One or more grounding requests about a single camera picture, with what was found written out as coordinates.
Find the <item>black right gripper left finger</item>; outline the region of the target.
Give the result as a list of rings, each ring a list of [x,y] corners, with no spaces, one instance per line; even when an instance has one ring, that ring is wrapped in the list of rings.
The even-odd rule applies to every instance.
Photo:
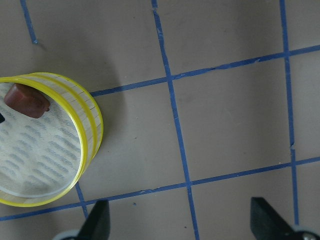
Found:
[[[110,206],[108,200],[98,200],[82,225],[76,240],[108,240],[110,236]]]

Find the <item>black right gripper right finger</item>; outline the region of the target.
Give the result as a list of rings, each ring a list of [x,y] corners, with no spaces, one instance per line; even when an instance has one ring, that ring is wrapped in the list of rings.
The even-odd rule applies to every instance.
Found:
[[[256,240],[300,239],[300,234],[263,197],[250,200],[250,230]]]

